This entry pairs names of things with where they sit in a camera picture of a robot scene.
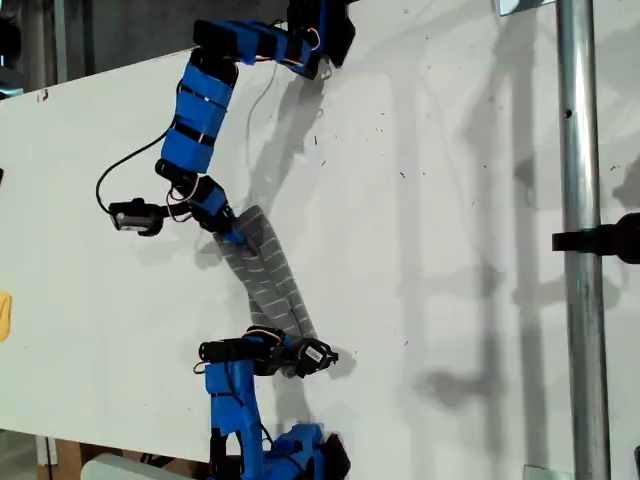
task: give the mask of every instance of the blue robotic arm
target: blue robotic arm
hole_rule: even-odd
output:
[[[272,60],[306,78],[316,76],[321,58],[341,66],[355,36],[348,3],[292,0],[288,30],[259,22],[197,21],[194,41],[198,47],[178,84],[175,116],[156,163],[156,172],[182,198],[173,206],[147,204],[141,198],[112,203],[108,213],[115,227],[153,236],[165,218],[191,214],[205,230],[244,244],[233,228],[235,215],[224,189],[206,175],[238,78],[236,63]]]
[[[215,480],[342,480],[350,462],[340,439],[325,441],[317,424],[295,425],[262,450],[263,432],[256,403],[254,375],[273,375],[287,367],[304,377],[338,360],[317,339],[294,342],[280,330],[251,327],[240,339],[203,343],[205,379],[211,395],[210,474]],[[235,434],[239,457],[229,457],[226,442]]]

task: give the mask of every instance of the wire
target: wire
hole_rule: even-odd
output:
[[[167,205],[167,212],[169,213],[169,216],[171,217],[171,220],[173,220],[174,222],[177,223],[184,223],[187,220],[189,220],[193,215],[191,215],[190,213],[187,214],[185,217],[183,218],[176,218],[175,215],[173,215],[173,213],[171,212],[171,204],[169,203],[169,195],[171,194],[171,191],[173,190],[173,188],[171,188],[168,192],[166,197],[164,197],[164,201],[165,204]]]
[[[316,34],[316,38],[318,39],[318,43],[316,43],[316,46],[315,46],[315,47],[313,47],[313,48],[311,49],[311,51],[313,52],[313,51],[317,50],[317,49],[318,49],[318,47],[320,46],[320,43],[321,43],[321,42],[320,42],[320,33],[318,33],[318,30],[316,30],[316,29],[315,29],[315,28],[313,28],[313,27],[309,27],[309,28],[307,28],[307,32],[313,32],[313,33],[315,33],[315,34]]]
[[[262,55],[256,55],[256,61],[258,61],[258,62],[267,62],[269,60],[273,60],[273,58],[271,58],[271,57],[263,57]],[[298,67],[304,67],[304,63],[298,62],[296,60],[291,60],[290,58],[283,58],[281,61],[282,62],[291,63],[291,64],[296,65]]]
[[[193,373],[195,373],[196,375],[202,375],[204,373],[204,369],[202,370],[198,370],[198,367],[200,365],[204,365],[207,362],[198,362],[193,366]]]
[[[276,452],[278,452],[280,455],[283,455],[287,460],[289,460],[291,463],[293,463],[298,470],[300,470],[300,473],[302,474],[302,478],[308,479],[309,477],[307,477],[307,471],[302,468],[302,465],[300,465],[291,455],[289,455],[287,452],[285,452],[284,450],[281,450],[280,448],[276,447],[275,442],[273,441],[273,438],[271,438],[271,434],[269,433],[269,431],[267,430],[267,428],[264,426],[264,424],[262,422],[260,422],[260,429],[262,430],[262,432],[265,434],[265,436],[267,437],[267,442],[269,442],[271,444],[271,449],[275,450]]]
[[[233,398],[235,398],[236,402],[238,402],[238,404],[241,407],[244,407],[245,403],[238,396],[238,393],[236,392],[236,389],[233,387],[233,380],[231,378],[231,373],[229,372],[229,363],[228,362],[224,362],[224,372],[225,372],[225,374],[227,376],[227,383],[229,384],[229,390],[231,391],[231,395],[233,396]],[[260,429],[263,431],[263,433],[267,437],[266,440],[271,444],[271,449],[275,450],[280,455],[283,455],[287,460],[289,460],[291,463],[293,463],[298,468],[298,470],[300,470],[300,473],[302,474],[302,478],[308,479],[309,477],[307,477],[307,471],[304,468],[302,468],[302,465],[300,465],[290,454],[288,454],[287,452],[285,452],[284,450],[282,450],[282,449],[280,449],[280,448],[278,448],[276,446],[275,442],[273,441],[273,438],[271,437],[271,434],[269,433],[269,430],[267,430],[267,427],[265,427],[262,422],[260,422]]]
[[[198,190],[198,185],[200,184],[200,177],[196,177],[196,184],[193,187],[193,190],[191,191],[191,193],[186,196],[186,197],[182,197],[182,198],[176,198],[173,196],[173,191],[175,190],[175,188],[171,188],[171,190],[169,190],[169,196],[171,197],[172,200],[176,200],[179,201],[180,203],[182,202],[186,202],[187,200],[191,200],[193,198],[193,196],[196,194],[196,191]]]
[[[275,333],[271,333],[267,330],[262,330],[262,329],[255,329],[255,330],[250,330],[248,332],[246,332],[244,335],[242,335],[243,337],[246,337],[247,335],[253,335],[254,333],[264,333],[265,335],[268,335],[270,337],[275,338],[278,341],[278,344],[280,344],[280,337],[277,336]]]
[[[182,80],[178,82],[178,85],[176,85],[176,98],[177,98],[178,93],[180,93],[180,86],[181,85],[182,85]],[[171,127],[167,128],[164,132],[162,132],[162,135],[160,135],[158,138],[156,138],[153,142],[146,144],[144,147],[139,148],[138,150],[136,150],[135,152],[130,153],[129,155],[127,155],[123,159],[118,160],[117,162],[112,164],[109,168],[107,168],[104,172],[102,172],[102,175],[100,175],[100,178],[96,182],[96,200],[98,201],[98,205],[100,205],[100,208],[102,209],[102,211],[104,213],[106,213],[107,215],[111,216],[111,212],[107,209],[107,207],[104,206],[104,203],[102,203],[102,198],[100,197],[100,186],[102,185],[102,182],[104,181],[104,179],[107,178],[107,175],[109,175],[112,171],[114,171],[116,168],[118,168],[123,163],[127,162],[128,160],[131,160],[136,155],[144,152],[145,150],[149,150],[155,144],[160,142],[160,140],[162,140],[164,137],[166,137],[167,133],[169,133],[169,130],[171,130]]]
[[[198,190],[198,185],[199,185],[199,184],[200,184],[200,177],[196,177],[196,184],[194,185],[193,190],[191,191],[191,193],[190,193],[188,196],[186,196],[186,197],[184,197],[184,198],[181,198],[181,199],[178,199],[178,198],[176,198],[176,197],[174,197],[174,196],[173,196],[174,187],[171,187],[171,188],[169,189],[169,191],[167,192],[167,195],[164,197],[164,200],[165,200],[165,203],[166,203],[166,205],[167,205],[167,212],[169,212],[169,216],[171,217],[171,219],[172,219],[174,222],[177,222],[177,223],[184,223],[184,222],[186,222],[187,220],[189,220],[190,218],[192,218],[192,217],[193,217],[193,215],[188,214],[186,217],[183,217],[183,218],[181,218],[181,219],[177,219],[177,218],[173,215],[173,213],[171,212],[171,207],[172,207],[172,206],[174,206],[174,207],[175,207],[176,205],[180,205],[181,203],[184,203],[184,202],[186,202],[186,201],[191,200],[191,199],[193,198],[193,196],[196,194],[196,191]],[[179,201],[178,203],[174,203],[173,205],[171,205],[171,204],[169,203],[169,197],[171,197],[171,198],[172,198],[172,199],[174,199],[174,200],[180,200],[180,201]]]

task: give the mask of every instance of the silver metal pipe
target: silver metal pipe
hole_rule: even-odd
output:
[[[556,2],[564,229],[600,224],[592,0]],[[565,254],[576,480],[609,480],[602,262]]]

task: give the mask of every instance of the white board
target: white board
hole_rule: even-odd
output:
[[[241,68],[209,173],[269,212],[332,375],[259,379],[265,423],[342,434],[351,478],[571,472],[554,9],[367,0],[322,89]],[[603,218],[640,205],[640,11],[596,2]],[[187,54],[0,103],[0,427],[206,461],[201,341],[249,324],[194,224],[116,232],[94,185],[173,115]],[[159,148],[106,201],[164,198]],[[633,478],[640,273],[604,261],[614,479]]]

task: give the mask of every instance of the black clamp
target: black clamp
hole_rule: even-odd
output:
[[[617,255],[625,263],[640,264],[640,213],[629,213],[616,224],[554,233],[553,251]]]

